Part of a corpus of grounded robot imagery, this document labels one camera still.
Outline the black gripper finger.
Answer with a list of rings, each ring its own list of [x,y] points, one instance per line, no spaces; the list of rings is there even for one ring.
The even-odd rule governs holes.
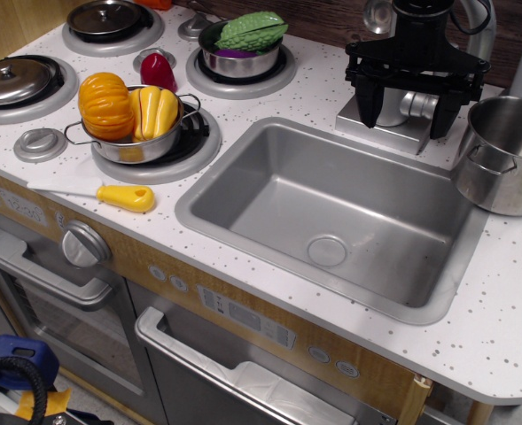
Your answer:
[[[377,76],[358,75],[355,79],[355,98],[360,121],[367,127],[377,124],[382,111],[386,79]]]
[[[432,116],[430,138],[439,139],[448,134],[461,107],[470,102],[470,93],[465,88],[445,88],[437,89],[434,95],[438,101]]]

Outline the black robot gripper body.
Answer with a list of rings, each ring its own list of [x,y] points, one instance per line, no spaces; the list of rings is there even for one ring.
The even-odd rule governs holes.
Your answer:
[[[452,46],[446,37],[452,1],[393,1],[391,37],[353,42],[346,47],[346,80],[367,78],[380,86],[426,90],[433,73],[445,73],[457,86],[478,88],[490,69],[488,60]]]

